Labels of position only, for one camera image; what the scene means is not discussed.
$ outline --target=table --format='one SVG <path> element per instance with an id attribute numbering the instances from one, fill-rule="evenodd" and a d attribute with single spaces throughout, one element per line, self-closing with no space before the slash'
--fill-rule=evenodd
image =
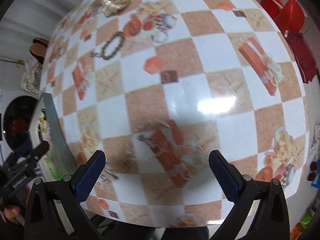
<path id="1" fill-rule="evenodd" d="M 297 191 L 305 91 L 255 0 L 131 0 L 113 17 L 95 1 L 56 27 L 40 84 L 78 164 L 96 149 L 110 164 L 83 208 L 152 227 L 219 224 L 233 203 L 208 168 L 214 149 L 242 174 L 278 178 L 287 198 Z M 112 59 L 90 57 L 118 31 Z"/>

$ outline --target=blue gripper pad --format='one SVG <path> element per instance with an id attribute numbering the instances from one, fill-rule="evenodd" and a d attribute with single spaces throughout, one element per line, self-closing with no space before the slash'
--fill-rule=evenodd
<path id="1" fill-rule="evenodd" d="M 86 169 L 83 176 L 73 186 L 75 191 L 74 197 L 78 204 L 87 200 L 105 165 L 106 156 L 104 152 L 96 151 L 83 167 L 80 166 L 78 168 L 78 170 L 81 168 Z"/>
<path id="2" fill-rule="evenodd" d="M 239 200 L 239 185 L 214 151 L 209 155 L 209 166 L 227 199 L 236 203 Z"/>

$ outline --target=person's leg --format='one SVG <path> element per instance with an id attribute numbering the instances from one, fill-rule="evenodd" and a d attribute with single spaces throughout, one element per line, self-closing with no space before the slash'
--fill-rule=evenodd
<path id="1" fill-rule="evenodd" d="M 150 240 L 155 228 L 116 222 L 110 232 L 102 234 L 106 240 Z"/>
<path id="2" fill-rule="evenodd" d="M 167 228 L 161 240 L 208 240 L 208 227 Z"/>

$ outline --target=metal screw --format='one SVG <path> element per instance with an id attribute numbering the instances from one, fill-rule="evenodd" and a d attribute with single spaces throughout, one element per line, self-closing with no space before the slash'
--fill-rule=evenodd
<path id="1" fill-rule="evenodd" d="M 278 179 L 273 179 L 272 182 L 276 185 L 279 185 L 280 181 Z"/>
<path id="2" fill-rule="evenodd" d="M 35 183 L 36 185 L 39 185 L 39 184 L 41 183 L 41 181 L 42 181 L 42 179 L 38 178 L 38 179 L 35 180 L 34 183 Z"/>
<path id="3" fill-rule="evenodd" d="M 64 181 L 69 181 L 69 180 L 71 180 L 71 175 L 70 175 L 70 174 L 64 175 L 64 176 L 63 176 L 63 180 L 64 180 Z"/>
<path id="4" fill-rule="evenodd" d="M 244 174 L 244 175 L 243 175 L 243 178 L 244 178 L 244 180 L 246 180 L 246 181 L 249 181 L 249 180 L 252 179 L 249 174 Z"/>

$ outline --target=maroon cloth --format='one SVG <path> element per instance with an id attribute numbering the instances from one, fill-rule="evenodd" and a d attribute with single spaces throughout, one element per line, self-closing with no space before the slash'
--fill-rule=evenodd
<path id="1" fill-rule="evenodd" d="M 316 60 L 310 47 L 303 35 L 295 31 L 289 31 L 285 39 L 294 54 L 303 82 L 308 84 L 317 74 Z"/>

